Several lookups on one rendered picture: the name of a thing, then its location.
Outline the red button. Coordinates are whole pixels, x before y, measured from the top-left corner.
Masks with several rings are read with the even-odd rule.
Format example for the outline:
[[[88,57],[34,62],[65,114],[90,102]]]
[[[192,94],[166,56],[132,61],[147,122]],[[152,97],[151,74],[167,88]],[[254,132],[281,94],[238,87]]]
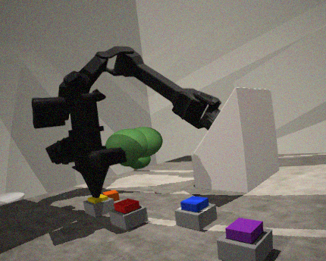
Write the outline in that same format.
[[[114,209],[109,211],[109,216],[112,225],[125,230],[148,221],[147,208],[140,206],[139,201],[130,199],[114,203]]]

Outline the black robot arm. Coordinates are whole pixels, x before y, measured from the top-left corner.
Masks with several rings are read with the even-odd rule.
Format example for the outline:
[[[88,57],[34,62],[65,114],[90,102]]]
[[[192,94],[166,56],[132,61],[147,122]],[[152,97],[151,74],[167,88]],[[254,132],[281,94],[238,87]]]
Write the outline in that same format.
[[[114,68],[106,68],[108,59],[115,56]],[[195,89],[183,89],[148,67],[141,55],[131,47],[115,46],[105,52],[97,52],[79,72],[72,71],[64,76],[63,83],[59,85],[58,97],[31,99],[34,128],[66,125],[69,114],[71,124],[99,121],[96,102],[102,101],[106,96],[98,89],[92,93],[89,91],[103,71],[113,76],[136,77],[171,101],[173,113],[198,129],[205,127],[208,131],[221,111],[218,109],[222,103],[219,98]],[[45,148],[55,164],[59,165],[68,157],[74,156],[77,150],[79,156],[86,155],[86,147],[79,131],[74,130],[73,135],[72,130],[69,130],[68,134],[69,137]]]

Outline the purple button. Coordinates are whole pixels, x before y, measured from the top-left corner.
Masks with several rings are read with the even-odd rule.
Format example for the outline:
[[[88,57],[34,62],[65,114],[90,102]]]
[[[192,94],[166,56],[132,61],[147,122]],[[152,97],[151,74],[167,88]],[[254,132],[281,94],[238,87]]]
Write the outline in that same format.
[[[272,230],[263,228],[263,221],[238,218],[217,239],[218,259],[264,261],[273,249]]]

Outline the blue button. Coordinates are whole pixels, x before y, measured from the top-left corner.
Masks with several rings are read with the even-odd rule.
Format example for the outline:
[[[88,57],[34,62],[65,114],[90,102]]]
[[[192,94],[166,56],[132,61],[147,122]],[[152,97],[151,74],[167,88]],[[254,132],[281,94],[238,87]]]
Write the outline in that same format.
[[[215,221],[216,205],[209,204],[207,197],[190,197],[180,202],[180,208],[175,210],[176,225],[201,230]]]

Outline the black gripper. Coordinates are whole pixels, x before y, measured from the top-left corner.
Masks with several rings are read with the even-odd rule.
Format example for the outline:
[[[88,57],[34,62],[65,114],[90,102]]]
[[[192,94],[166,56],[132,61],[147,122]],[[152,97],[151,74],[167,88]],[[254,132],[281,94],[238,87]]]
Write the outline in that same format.
[[[77,150],[77,153],[65,159],[62,165],[75,162],[72,169],[81,173],[92,197],[100,197],[109,166],[127,162],[125,151],[122,148],[106,149],[106,146],[102,146],[100,131],[104,128],[99,126],[99,121],[72,124],[73,135],[74,130],[78,130],[81,134],[86,147],[86,155],[79,156]]]

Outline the yellow button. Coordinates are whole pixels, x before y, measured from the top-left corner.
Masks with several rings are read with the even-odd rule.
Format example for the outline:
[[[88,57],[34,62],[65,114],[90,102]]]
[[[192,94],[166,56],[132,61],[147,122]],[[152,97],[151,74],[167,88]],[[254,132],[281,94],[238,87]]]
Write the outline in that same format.
[[[114,199],[101,195],[100,197],[89,197],[83,201],[85,213],[95,218],[109,213],[114,209]]]

